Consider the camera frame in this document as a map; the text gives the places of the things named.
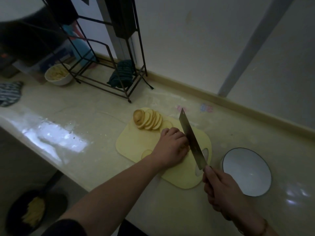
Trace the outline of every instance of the person's left hand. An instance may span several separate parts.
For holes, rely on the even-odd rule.
[[[188,139],[183,132],[175,127],[165,128],[161,132],[151,157],[160,170],[165,170],[179,164],[187,155],[188,150]]]

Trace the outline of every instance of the bracelet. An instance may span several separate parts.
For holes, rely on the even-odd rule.
[[[268,228],[268,222],[266,221],[266,219],[264,219],[264,230],[258,234],[257,236],[264,236],[267,232],[267,228]]]

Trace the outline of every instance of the cutting board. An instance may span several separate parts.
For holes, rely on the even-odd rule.
[[[179,120],[172,117],[168,117],[160,113],[163,117],[163,121],[168,120],[172,123],[173,127],[177,127],[180,131],[183,131]],[[207,148],[209,151],[208,164],[211,161],[211,142],[207,134],[203,131],[192,127],[192,130],[196,136],[201,150]],[[133,118],[129,121],[123,132],[119,135],[116,141],[117,151],[132,160],[138,162],[141,160],[141,155],[145,150],[153,150],[156,143],[160,138],[159,131],[139,130]],[[175,167],[172,167],[164,172],[162,178],[171,184],[182,188],[190,189],[199,184],[202,180],[202,174],[196,176],[196,162],[191,151],[187,156]]]

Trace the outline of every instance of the metal rack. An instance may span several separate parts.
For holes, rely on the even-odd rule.
[[[48,3],[46,3],[45,0],[42,0],[44,2],[44,4],[46,5],[46,7],[50,10],[52,16],[54,17],[55,21],[57,22],[55,16],[54,16],[54,13],[52,12],[52,10],[50,9]],[[94,40],[94,39],[89,39],[89,38],[86,38],[86,35],[84,34],[84,31],[82,30],[80,24],[78,23],[78,21],[76,20],[76,24],[77,26],[79,27],[82,35],[84,36],[84,38],[81,38],[81,37],[78,37],[78,36],[71,36],[71,35],[68,35],[66,33],[66,31],[62,28],[62,25],[58,23],[59,27],[61,28],[61,30],[63,31],[63,34],[65,34],[68,38],[68,40],[70,41],[70,43],[72,44],[72,46],[74,47],[74,49],[77,51],[77,53],[79,54],[80,56],[80,59],[68,70],[69,74],[71,74],[71,76],[76,80],[77,83],[86,83],[88,85],[91,85],[93,87],[96,87],[100,90],[103,90],[103,91],[106,91],[108,93],[112,93],[114,95],[117,95],[117,96],[120,96],[122,98],[125,98],[128,100],[129,103],[131,103],[131,100],[130,100],[130,95],[132,94],[132,92],[135,90],[135,88],[137,87],[137,85],[139,84],[139,82],[141,81],[141,79],[144,80],[144,82],[151,88],[151,89],[154,89],[151,85],[148,84],[148,82],[143,78],[144,74],[146,76],[148,76],[148,73],[147,73],[147,68],[146,68],[146,62],[145,62],[145,59],[144,59],[144,52],[143,52],[143,46],[142,46],[142,41],[141,41],[141,34],[140,34],[140,28],[139,28],[139,22],[138,22],[138,16],[137,16],[137,10],[136,10],[136,4],[135,4],[135,0],[132,0],[132,4],[133,4],[133,10],[134,10],[134,14],[135,14],[135,20],[136,20],[136,31],[138,32],[138,37],[139,37],[139,42],[140,42],[140,48],[141,48],[141,54],[142,54],[142,60],[143,60],[143,66],[140,68],[140,69],[137,69],[136,68],[136,65],[135,65],[135,62],[134,62],[134,59],[133,59],[133,56],[132,56],[132,52],[131,52],[131,48],[130,48],[130,44],[129,44],[129,41],[128,39],[125,39],[126,41],[126,44],[127,44],[127,48],[128,48],[128,52],[129,52],[129,55],[130,55],[130,59],[131,59],[131,62],[132,62],[132,66],[133,66],[133,69],[134,69],[134,72],[133,72],[133,84],[130,86],[130,87],[124,87],[124,84],[123,82],[121,81],[120,79],[120,76],[119,76],[119,73],[117,71],[117,63],[114,61],[114,58],[112,56],[112,53],[109,49],[109,46],[103,42],[100,42],[98,40]],[[88,18],[88,17],[84,17],[84,16],[80,16],[79,15],[79,19],[85,19],[85,20],[88,20],[88,21],[93,21],[93,22],[97,22],[97,23],[101,23],[101,24],[104,24],[104,25],[111,25],[112,26],[112,23],[110,22],[105,22],[105,21],[100,21],[100,20],[96,20],[96,19],[92,19],[92,18]],[[49,48],[49,46],[40,38],[39,35],[37,35],[39,37],[39,39],[45,44],[45,46],[47,48]],[[82,40],[86,40],[87,44],[89,45],[90,47],[90,50],[85,53],[85,55],[81,56],[80,52],[77,50],[76,46],[73,44],[73,42],[71,41],[71,38],[77,38],[77,39],[82,39]],[[90,44],[90,41],[91,42],[96,42],[96,43],[99,43],[99,44],[102,44],[106,47],[107,51],[108,51],[108,54],[109,54],[109,57],[110,57],[110,60],[107,60],[107,59],[104,59],[104,58],[101,58],[99,56],[97,56],[94,52],[94,50],[92,49],[91,47],[91,44]],[[51,50],[51,53],[59,60],[59,62],[65,67],[64,63],[58,58],[58,56],[54,53],[53,50]],[[93,57],[91,59],[87,59],[86,56],[92,52],[93,53]],[[77,72],[74,72],[73,69],[81,62],[81,60],[87,60],[87,62],[85,63],[84,66],[81,67],[81,69]],[[109,84],[107,83],[103,83],[103,82],[100,82],[100,81],[97,81],[95,79],[92,79],[92,78],[89,78],[87,76],[84,76],[83,73],[88,69],[88,67],[92,64],[92,63],[97,63],[97,64],[100,64],[100,65],[103,65],[103,66],[106,66],[106,67],[110,67],[112,69],[114,69],[116,71],[116,74],[117,74],[117,77],[120,81],[120,84],[122,86],[122,89],[119,89],[117,87],[112,87],[110,86]],[[89,83],[89,82],[86,82],[82,79],[78,79],[78,76],[81,77],[81,78],[84,78],[84,79],[88,79],[92,82],[95,82],[95,83],[98,83],[103,87],[99,87],[99,86],[96,86],[92,83]],[[119,92],[122,92],[122,94],[119,94],[119,93],[115,93],[113,91],[110,91],[110,89],[115,89]]]

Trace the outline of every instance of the knife blade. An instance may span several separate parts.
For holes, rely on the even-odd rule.
[[[188,139],[188,143],[191,149],[191,152],[195,158],[195,161],[197,163],[197,166],[199,170],[202,170],[207,165],[207,162],[203,156],[203,153],[200,149],[200,146],[197,142],[197,139],[195,137],[195,134],[191,128],[191,125],[187,119],[187,116],[184,112],[184,109],[181,109],[180,116],[179,116],[179,122],[183,128],[183,131]]]

